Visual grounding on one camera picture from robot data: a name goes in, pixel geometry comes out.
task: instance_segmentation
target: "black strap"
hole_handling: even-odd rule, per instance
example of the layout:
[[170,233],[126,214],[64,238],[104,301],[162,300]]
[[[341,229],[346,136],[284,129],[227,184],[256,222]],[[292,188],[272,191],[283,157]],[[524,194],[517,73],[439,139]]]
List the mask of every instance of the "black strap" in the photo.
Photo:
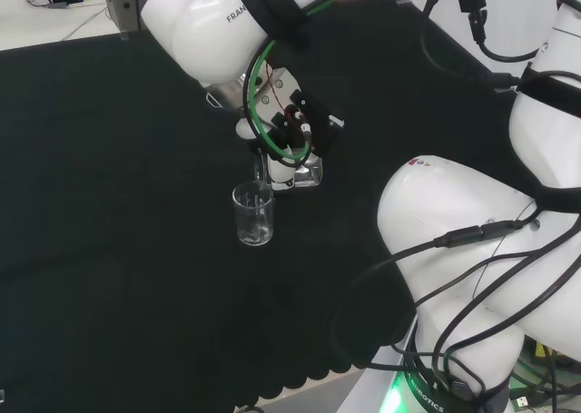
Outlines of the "black strap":
[[294,0],[264,0],[264,2],[287,30],[296,29],[309,20]]
[[518,90],[541,103],[581,118],[581,89],[554,77],[537,75],[529,65],[523,73],[523,83]]
[[581,188],[547,188],[533,174],[515,153],[515,162],[525,176],[535,185],[537,206],[546,211],[561,213],[581,213]]
[[308,43],[299,27],[309,19],[294,0],[241,0],[252,18],[275,40],[284,39],[297,50]]
[[263,0],[242,0],[252,18],[272,39],[281,39],[284,36],[282,24],[271,10],[264,4]]

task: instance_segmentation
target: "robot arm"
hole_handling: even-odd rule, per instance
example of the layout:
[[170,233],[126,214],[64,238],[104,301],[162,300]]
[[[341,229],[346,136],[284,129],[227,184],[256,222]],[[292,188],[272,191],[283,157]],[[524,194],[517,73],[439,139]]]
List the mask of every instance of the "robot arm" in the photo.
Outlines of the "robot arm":
[[[294,0],[305,8],[318,0]],[[142,17],[163,48],[202,84],[241,77],[267,34],[242,0],[148,0]]]
[[[326,0],[278,1],[286,1],[294,6],[295,15],[298,12],[306,18],[302,11]],[[284,69],[272,70],[268,63],[261,64],[257,66],[260,72],[256,87],[247,86],[251,75],[244,73],[258,49],[268,42],[264,29],[268,29],[271,14],[266,3],[148,0],[142,16],[166,52],[209,91],[210,104],[246,109],[237,124],[237,134],[247,141],[257,137],[266,141],[261,149],[254,145],[257,164],[263,168],[258,174],[266,176],[264,180],[271,182],[275,191],[318,185],[322,176],[320,157],[343,123],[304,94]],[[256,95],[256,100],[250,99],[254,104],[242,99],[246,92]]]

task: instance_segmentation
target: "black table cloth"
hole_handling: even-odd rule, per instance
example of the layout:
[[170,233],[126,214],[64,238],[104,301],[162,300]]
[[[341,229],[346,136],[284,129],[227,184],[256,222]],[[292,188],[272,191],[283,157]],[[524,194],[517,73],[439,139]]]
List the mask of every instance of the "black table cloth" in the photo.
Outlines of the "black table cloth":
[[[350,366],[327,344],[341,289],[385,258],[379,196],[421,153],[528,189],[512,164],[513,96],[448,79],[397,0],[317,16],[279,64],[344,116],[324,183],[279,195],[275,236],[239,244],[234,186],[251,156],[236,115],[147,32],[0,54],[0,388],[5,412],[231,413]],[[482,69],[440,31],[450,67]],[[411,300],[397,270],[362,290],[340,333],[388,344]]]

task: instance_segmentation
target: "green light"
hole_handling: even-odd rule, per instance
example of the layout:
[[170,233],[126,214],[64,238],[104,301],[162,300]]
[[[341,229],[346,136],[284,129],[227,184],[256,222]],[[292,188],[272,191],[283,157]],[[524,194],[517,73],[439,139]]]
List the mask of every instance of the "green light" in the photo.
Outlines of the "green light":
[[401,394],[399,393],[399,383],[402,380],[401,374],[398,375],[391,386],[391,389],[383,399],[383,404],[379,413],[407,413],[408,410],[402,402]]
[[388,392],[385,399],[383,399],[379,413],[396,413],[400,405],[401,395],[399,394],[399,390],[398,388],[393,388]]

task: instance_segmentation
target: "green cable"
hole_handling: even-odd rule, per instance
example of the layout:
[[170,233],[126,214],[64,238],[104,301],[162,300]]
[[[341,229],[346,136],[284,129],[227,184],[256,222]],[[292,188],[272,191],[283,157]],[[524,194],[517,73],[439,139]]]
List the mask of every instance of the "green cable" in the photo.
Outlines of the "green cable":
[[[329,6],[331,6],[333,3],[335,3],[335,1],[337,1],[337,0],[327,0],[326,2],[320,4],[319,6],[311,9],[307,13],[307,15],[315,15],[318,12],[325,10]],[[268,44],[268,46],[264,49],[264,52],[262,52],[261,57],[258,59],[258,61],[254,65],[254,68],[252,70],[252,76],[251,76],[249,85],[256,84],[256,81],[258,79],[258,74],[261,70],[262,64],[264,64],[264,61],[268,57],[269,53],[272,50],[272,47],[274,47],[275,44],[276,44],[276,41],[272,40]],[[285,159],[291,159],[292,161],[295,161],[295,162],[299,162],[300,160],[302,160],[305,157],[305,155],[307,154],[307,152],[309,152],[309,149],[310,149],[310,145],[308,142],[305,142],[305,148],[302,150],[302,152],[300,152],[299,155],[289,154],[289,153],[285,152],[284,150],[280,149],[279,146],[276,143],[274,143],[274,141],[266,133],[266,131],[264,130],[264,127],[262,126],[262,123],[260,123],[261,118],[258,115],[258,112],[256,111],[256,88],[253,88],[253,87],[250,88],[249,106],[251,108],[251,114],[252,114],[252,120],[253,120],[252,123],[254,123],[254,125],[258,128],[258,131],[261,133],[262,139],[269,145],[269,147],[272,148],[272,150],[274,150],[277,154],[284,157]]]

